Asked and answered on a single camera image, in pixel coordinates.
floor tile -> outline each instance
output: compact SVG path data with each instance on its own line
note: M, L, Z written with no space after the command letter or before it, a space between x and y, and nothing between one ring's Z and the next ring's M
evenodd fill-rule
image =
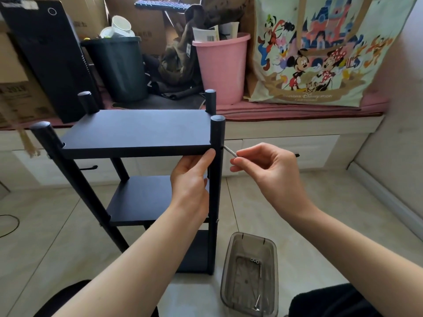
M423 266L423 243L346 171L301 174L310 198L323 211ZM239 230L269 238L278 251L279 315L292 298L346 279L283 221L249 177L228 178Z
M177 274L158 308L160 317L227 316L220 300L220 283L230 236L238 231L226 180L220 192L216 264L213 276Z
M116 186L93 189L107 205ZM123 227L121 231L128 243L132 243L144 228ZM59 290L84 279L93 279L119 255L120 251L92 213L82 201L78 202L10 316L33 316Z
M0 201L0 214L19 218L0 238L0 316L6 316L79 200L72 189L13 192Z

top shelf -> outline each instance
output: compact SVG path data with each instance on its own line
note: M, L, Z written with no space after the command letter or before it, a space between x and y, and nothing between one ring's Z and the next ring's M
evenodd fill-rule
M62 138L68 159L200 155L210 148L204 110L100 110Z

black pole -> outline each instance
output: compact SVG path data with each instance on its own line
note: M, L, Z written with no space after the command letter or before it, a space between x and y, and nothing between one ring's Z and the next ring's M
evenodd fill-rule
M112 238L120 251L129 248L128 243L117 227L109 225L110 216L100 202L92 187L82 174L74 160L65 159L62 154L64 143L55 133L50 122L41 121L30 126L30 130L44 147L50 158L55 162L72 187L85 202L103 229Z
M120 158L110 158L112 164L119 175L121 181L128 181L130 179L128 172L125 169L124 163Z
M225 117L212 116L210 144L216 156L209 167L209 237L207 273L213 275L216 259L217 220L219 218L220 185L222 182L223 145L225 142Z
M216 115L216 90L208 89L205 91L206 97L206 112L211 115Z
M82 106L84 107L86 114L94 114L100 111L91 92L84 91L84 92L78 93L78 99L81 102Z

shelf unit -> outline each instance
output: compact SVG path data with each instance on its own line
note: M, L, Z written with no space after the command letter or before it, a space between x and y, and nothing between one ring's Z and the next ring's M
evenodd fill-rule
M146 229L167 209L169 176L129 177L121 158L201 155L214 148L209 166L208 230L199 230L178 272L214 272L219 218L225 117L216 115L216 92L206 90L205 110L99 110L89 92L78 98L86 115L62 138L49 122L30 127L35 137L122 252L128 243L118 226ZM99 201L75 159L110 158L121 180L107 208Z

black shelf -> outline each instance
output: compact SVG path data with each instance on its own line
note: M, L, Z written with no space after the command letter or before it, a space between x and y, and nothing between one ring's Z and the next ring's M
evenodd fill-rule
M206 273L207 272L207 242L208 230L198 230L194 241L189 246L177 273Z
M109 223L115 227L152 224L169 207L171 199L170 176L130 177L119 184L106 209L111 216Z
M67 159L200 155L210 147L204 110L101 110L62 138Z

